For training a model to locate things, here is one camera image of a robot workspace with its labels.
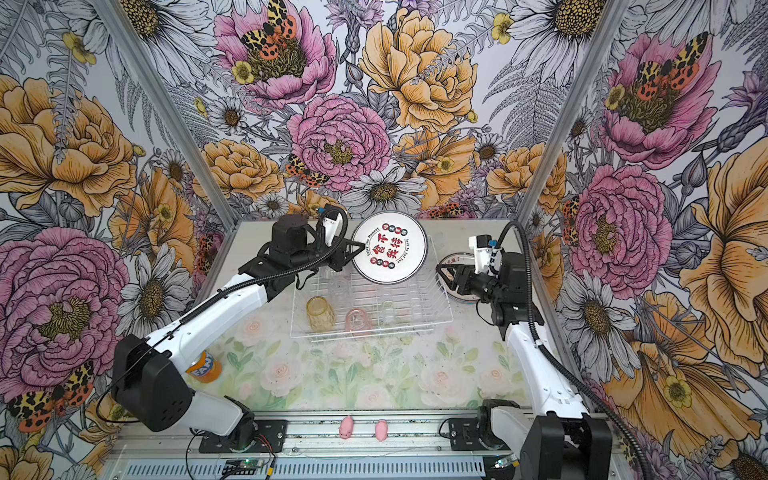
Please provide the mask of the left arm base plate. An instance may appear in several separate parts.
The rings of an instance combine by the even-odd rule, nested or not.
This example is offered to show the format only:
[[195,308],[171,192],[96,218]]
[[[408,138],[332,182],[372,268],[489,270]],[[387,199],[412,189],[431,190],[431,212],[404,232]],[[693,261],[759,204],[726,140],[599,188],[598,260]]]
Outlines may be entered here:
[[227,436],[206,432],[200,442],[201,454],[280,453],[287,435],[286,420],[252,420]]

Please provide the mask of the yellow glass cup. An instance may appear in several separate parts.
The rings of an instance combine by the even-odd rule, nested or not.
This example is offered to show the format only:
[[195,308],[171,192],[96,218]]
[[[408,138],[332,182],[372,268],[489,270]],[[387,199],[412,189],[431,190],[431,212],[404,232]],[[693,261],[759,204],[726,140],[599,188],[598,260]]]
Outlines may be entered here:
[[306,303],[307,320],[314,333],[332,331],[336,326],[336,314],[329,301],[322,296],[314,296]]

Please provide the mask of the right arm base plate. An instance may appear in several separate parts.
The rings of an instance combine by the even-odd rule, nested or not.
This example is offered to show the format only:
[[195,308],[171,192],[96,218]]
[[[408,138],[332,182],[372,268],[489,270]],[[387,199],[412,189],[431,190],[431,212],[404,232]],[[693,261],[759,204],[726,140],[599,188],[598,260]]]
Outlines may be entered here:
[[482,432],[477,418],[452,417],[440,433],[448,439],[452,451],[506,451],[509,447],[491,433]]

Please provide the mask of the pink glass cup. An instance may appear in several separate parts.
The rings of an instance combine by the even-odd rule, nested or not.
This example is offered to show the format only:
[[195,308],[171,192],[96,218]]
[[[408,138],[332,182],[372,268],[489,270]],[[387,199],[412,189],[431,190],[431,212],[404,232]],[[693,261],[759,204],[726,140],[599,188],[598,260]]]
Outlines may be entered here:
[[352,335],[365,335],[373,329],[373,321],[368,312],[361,308],[348,311],[345,316],[345,331]]

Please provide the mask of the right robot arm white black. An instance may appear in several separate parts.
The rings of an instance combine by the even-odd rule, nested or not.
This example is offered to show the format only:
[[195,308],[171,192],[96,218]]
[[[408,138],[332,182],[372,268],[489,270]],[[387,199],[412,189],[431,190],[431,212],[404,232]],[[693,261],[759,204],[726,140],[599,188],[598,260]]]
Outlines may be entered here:
[[440,263],[448,289],[472,295],[491,308],[491,323],[520,362],[531,415],[511,401],[486,400],[478,433],[488,447],[506,446],[524,479],[606,479],[613,436],[607,422],[589,413],[568,371],[553,356],[533,300],[530,258],[506,252],[489,235],[469,240],[471,263]]

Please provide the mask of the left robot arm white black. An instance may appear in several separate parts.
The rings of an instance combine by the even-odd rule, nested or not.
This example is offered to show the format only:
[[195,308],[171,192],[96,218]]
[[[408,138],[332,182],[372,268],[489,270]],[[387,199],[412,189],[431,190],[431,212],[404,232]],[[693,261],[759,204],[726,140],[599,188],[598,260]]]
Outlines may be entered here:
[[364,248],[347,239],[348,226],[347,213],[335,206],[322,208],[314,225],[299,214],[279,218],[270,241],[224,287],[170,324],[118,342],[111,397],[153,432],[183,425],[247,449],[256,438],[251,409],[197,392],[183,375],[220,336],[296,284],[300,273],[314,275],[323,266],[342,271]]

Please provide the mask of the plate with orange sunburst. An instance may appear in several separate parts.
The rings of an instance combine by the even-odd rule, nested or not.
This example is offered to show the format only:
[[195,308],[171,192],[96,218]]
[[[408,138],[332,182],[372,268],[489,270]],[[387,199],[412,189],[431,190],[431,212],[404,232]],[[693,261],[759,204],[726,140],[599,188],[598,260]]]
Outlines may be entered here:
[[438,280],[447,294],[454,300],[471,303],[478,300],[469,287],[470,277],[474,274],[474,256],[469,252],[456,252],[447,255],[436,265]]

